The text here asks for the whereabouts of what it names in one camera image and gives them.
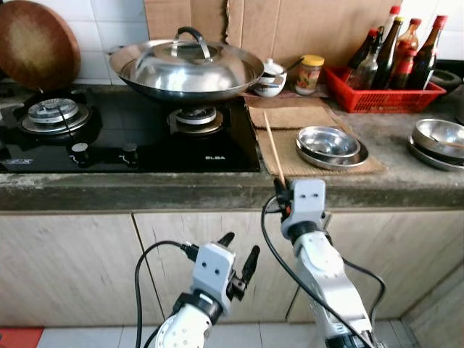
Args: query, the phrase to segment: stack of bowls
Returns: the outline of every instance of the stack of bowls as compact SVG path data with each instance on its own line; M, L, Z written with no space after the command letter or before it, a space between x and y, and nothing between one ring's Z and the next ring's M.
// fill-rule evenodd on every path
M358 167L368 150L353 136L332 127L306 127L297 136L299 156L310 164L329 170Z
M408 139L410 151L421 161L442 170L464 170L464 126L457 123L419 120Z

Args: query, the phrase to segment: concrete countertop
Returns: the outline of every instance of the concrete countertop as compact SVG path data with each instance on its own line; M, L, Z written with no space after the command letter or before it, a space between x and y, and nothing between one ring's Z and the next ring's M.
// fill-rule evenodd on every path
M14 96L1 98L0 108L28 96L10 87ZM328 103L389 168L375 175L321 177L327 185L328 209L464 208L464 172L429 167L406 146L416 120L454 120L451 98L442 97L417 115L347 114L335 102ZM263 164L259 173L0 174L0 211L257 209L273 194L272 180Z

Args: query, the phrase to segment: stove knob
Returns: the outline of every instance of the stove knob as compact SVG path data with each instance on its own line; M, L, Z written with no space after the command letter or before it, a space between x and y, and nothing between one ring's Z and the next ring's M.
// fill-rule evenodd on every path
M76 143L72 145L70 158L79 165L90 162L90 156L88 155L87 149L87 143Z
M126 143L123 146L123 161L128 165L133 165L138 161L137 144Z

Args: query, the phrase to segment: bamboo mat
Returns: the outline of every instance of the bamboo mat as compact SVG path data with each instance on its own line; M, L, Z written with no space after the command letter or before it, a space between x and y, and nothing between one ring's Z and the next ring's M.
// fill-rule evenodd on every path
M301 128L311 125L335 127L356 137L352 130L335 114L327 111L325 104L320 99L298 98L298 102L294 104L290 99L258 99L250 102L249 99L246 99L246 101L249 104L249 113L262 158L272 175L278 175L278 168L274 160L269 135L265 129L264 111L266 111L270 127L273 130L275 147L285 176L359 175L381 173L386 170L386 166L371 155L363 165L349 170L318 168L299 157L296 138Z

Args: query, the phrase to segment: jar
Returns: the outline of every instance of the jar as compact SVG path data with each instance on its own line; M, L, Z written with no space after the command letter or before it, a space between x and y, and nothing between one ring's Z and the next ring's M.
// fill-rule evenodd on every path
M295 91L298 94L307 96L314 93L320 70L324 65L324 58L312 54L304 55L303 60L299 63L297 83L295 83Z

